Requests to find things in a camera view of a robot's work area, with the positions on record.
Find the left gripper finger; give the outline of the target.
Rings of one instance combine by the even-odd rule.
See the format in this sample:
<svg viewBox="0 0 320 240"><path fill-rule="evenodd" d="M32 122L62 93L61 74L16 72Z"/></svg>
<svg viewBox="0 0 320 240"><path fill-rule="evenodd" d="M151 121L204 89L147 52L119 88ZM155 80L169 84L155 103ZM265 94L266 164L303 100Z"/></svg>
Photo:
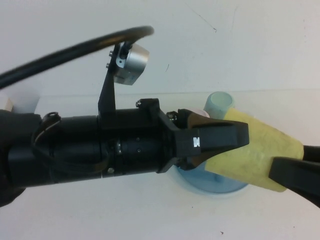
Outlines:
<svg viewBox="0 0 320 240"><path fill-rule="evenodd" d="M208 118L179 109L176 126L181 130L176 135L176 166L183 171L249 144L249 125L245 122Z"/></svg>

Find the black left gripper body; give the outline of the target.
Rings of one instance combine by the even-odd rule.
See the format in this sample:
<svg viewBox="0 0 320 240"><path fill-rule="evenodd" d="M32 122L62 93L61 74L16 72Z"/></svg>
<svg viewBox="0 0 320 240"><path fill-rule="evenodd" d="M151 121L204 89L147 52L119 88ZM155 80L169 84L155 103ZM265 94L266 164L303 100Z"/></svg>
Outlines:
<svg viewBox="0 0 320 240"><path fill-rule="evenodd" d="M157 98L140 99L131 109L100 100L99 130L108 156L102 178L165 173L188 162L188 110L164 113Z"/></svg>

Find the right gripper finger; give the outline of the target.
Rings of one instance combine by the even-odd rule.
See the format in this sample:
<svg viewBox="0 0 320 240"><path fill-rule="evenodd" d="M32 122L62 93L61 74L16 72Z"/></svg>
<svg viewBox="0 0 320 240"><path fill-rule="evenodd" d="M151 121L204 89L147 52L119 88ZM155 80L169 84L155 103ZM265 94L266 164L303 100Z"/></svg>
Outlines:
<svg viewBox="0 0 320 240"><path fill-rule="evenodd" d="M304 145L302 160L307 162L319 163L320 162L320 146Z"/></svg>
<svg viewBox="0 0 320 240"><path fill-rule="evenodd" d="M275 157L268 177L315 206L320 206L320 164L318 162Z"/></svg>

